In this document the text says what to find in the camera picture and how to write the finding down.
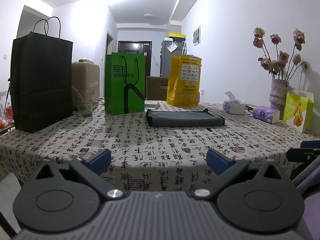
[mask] refrigerator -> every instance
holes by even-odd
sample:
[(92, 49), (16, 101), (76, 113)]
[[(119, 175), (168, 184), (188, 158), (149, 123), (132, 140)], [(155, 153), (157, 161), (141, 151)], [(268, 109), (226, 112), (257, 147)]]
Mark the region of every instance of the refrigerator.
[(172, 44), (172, 41), (162, 41), (162, 48), (161, 48), (161, 66), (160, 66), (160, 76), (161, 77), (169, 77), (170, 70), (171, 70), (171, 58), (172, 56), (181, 56), (183, 43), (179, 43), (178, 47), (173, 51), (170, 52), (168, 46)]

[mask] floor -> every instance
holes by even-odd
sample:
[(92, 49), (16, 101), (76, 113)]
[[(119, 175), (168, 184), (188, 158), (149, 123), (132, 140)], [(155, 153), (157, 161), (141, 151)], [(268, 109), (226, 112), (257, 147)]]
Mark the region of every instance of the floor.
[[(12, 211), (12, 204), (21, 189), (19, 182), (13, 173), (0, 181), (0, 210), (16, 232), (21, 229)], [(0, 240), (10, 240), (10, 237), (0, 227)]]

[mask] front door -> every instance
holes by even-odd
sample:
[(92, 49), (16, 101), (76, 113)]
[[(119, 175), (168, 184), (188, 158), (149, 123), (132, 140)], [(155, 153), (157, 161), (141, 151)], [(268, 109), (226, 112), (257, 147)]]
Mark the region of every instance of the front door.
[(119, 41), (118, 52), (140, 54), (146, 56), (145, 65), (145, 95), (147, 95), (147, 76), (151, 74), (152, 41)]

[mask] green leaf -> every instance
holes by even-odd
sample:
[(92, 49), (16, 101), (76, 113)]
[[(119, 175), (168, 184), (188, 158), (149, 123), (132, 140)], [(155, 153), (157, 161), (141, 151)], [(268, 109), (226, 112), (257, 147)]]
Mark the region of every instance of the green leaf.
[(302, 50), (302, 46), (301, 45), (296, 44), (296, 48), (297, 48), (298, 51)]

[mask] tissue pack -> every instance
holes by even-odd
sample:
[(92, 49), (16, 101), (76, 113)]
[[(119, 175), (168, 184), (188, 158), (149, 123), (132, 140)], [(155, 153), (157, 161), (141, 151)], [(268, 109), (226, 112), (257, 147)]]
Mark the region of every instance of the tissue pack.
[(245, 104), (239, 100), (228, 99), (223, 102), (223, 109), (229, 114), (244, 114)]
[(273, 124), (279, 122), (280, 111), (265, 106), (256, 106), (253, 109), (253, 117)]

